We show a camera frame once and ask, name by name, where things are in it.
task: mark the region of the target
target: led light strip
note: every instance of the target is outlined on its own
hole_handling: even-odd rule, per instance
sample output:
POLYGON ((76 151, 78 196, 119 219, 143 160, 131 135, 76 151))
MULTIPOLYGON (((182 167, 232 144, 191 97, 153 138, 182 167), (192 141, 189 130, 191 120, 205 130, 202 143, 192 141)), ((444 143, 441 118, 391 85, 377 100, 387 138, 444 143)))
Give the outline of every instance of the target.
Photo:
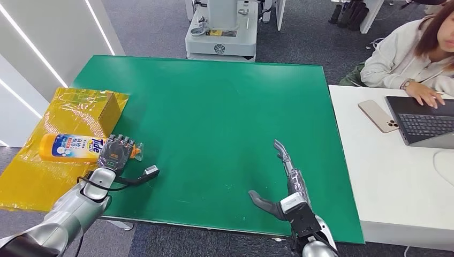
POLYGON ((0 145, 3 145, 3 146, 6 146, 6 147, 9 147, 9 145, 5 142, 3 142, 2 140, 0 140, 0 145))
POLYGON ((49 69, 49 71, 57 78, 57 80, 62 84, 64 87, 68 87, 68 85, 63 81, 63 79, 58 75, 58 73, 54 70, 54 68, 50 65, 50 63, 46 60, 46 58, 39 52, 38 48, 31 42, 27 35, 20 29, 19 25, 11 18, 9 13, 3 8, 2 4, 0 4, 0 12, 5 16, 5 18, 10 22, 10 24, 15 28, 17 33, 25 40, 28 46, 35 52, 35 54, 39 57, 39 59, 44 63, 44 65, 49 69))
POLYGON ((2 79, 0 79, 0 85, 2 85, 4 88, 6 88, 6 90, 8 90, 8 92, 10 92, 12 95, 14 95, 15 98, 17 98, 17 100, 19 100, 21 103, 23 103, 30 111, 32 111, 32 113, 34 113, 36 116, 38 116, 39 119, 42 118, 42 116, 41 116, 41 114, 39 114, 39 112, 37 112, 35 109, 33 109, 33 107, 31 107, 30 104, 25 102, 25 100, 22 99, 22 97, 20 97, 16 92, 14 92, 14 90, 11 89, 11 87, 9 87, 2 79))
POLYGON ((98 28, 99 28, 99 30, 100 30, 100 32, 102 34, 102 37, 105 40, 105 43, 109 47, 110 52, 112 53, 112 55, 115 55, 114 50, 112 49, 112 46, 110 45, 109 40, 107 39, 107 36, 105 35, 104 30, 102 29, 101 24, 99 23, 99 20, 96 17, 95 12, 93 11, 92 5, 90 5, 90 2, 88 0, 85 0, 85 3, 87 4, 88 9, 90 9, 90 12, 92 13, 93 19, 95 19, 95 22, 98 25, 98 28))

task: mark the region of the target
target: laptop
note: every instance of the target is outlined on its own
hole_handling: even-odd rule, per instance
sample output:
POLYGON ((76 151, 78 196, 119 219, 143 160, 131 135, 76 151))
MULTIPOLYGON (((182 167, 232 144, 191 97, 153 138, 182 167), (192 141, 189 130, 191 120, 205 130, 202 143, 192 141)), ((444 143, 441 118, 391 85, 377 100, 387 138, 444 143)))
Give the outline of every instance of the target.
POLYGON ((387 96, 386 102, 409 146, 454 149, 454 100, 438 109, 421 106, 412 97, 387 96))

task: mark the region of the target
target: laptop keyboard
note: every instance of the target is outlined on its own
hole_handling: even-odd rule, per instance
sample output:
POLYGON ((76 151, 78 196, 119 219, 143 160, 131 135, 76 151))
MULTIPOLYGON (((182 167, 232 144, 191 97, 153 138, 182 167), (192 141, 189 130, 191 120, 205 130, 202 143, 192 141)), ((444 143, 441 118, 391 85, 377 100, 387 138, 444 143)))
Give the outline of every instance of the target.
POLYGON ((410 135, 435 137, 454 131, 454 117, 399 114, 403 127, 410 135))

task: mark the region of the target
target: green tabletop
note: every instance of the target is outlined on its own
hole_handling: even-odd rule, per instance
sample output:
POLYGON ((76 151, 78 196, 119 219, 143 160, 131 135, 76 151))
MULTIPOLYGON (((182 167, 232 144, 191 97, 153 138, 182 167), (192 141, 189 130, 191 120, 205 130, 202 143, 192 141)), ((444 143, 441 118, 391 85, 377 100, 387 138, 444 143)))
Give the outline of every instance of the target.
POLYGON ((114 133, 143 142, 145 155, 123 176, 161 170, 111 192, 105 216, 290 235, 248 195, 287 196, 276 138, 334 239, 364 242, 321 66, 93 56, 72 86, 129 94, 114 133))

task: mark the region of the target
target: bottle label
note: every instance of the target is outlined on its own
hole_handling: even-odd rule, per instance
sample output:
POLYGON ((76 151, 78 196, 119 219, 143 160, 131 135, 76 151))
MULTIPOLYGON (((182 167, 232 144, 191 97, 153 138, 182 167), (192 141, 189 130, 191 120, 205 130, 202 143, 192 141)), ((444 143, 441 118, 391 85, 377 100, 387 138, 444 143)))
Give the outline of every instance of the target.
POLYGON ((97 158, 104 143, 105 140, 102 138, 59 134, 52 145, 52 155, 55 157, 97 158))

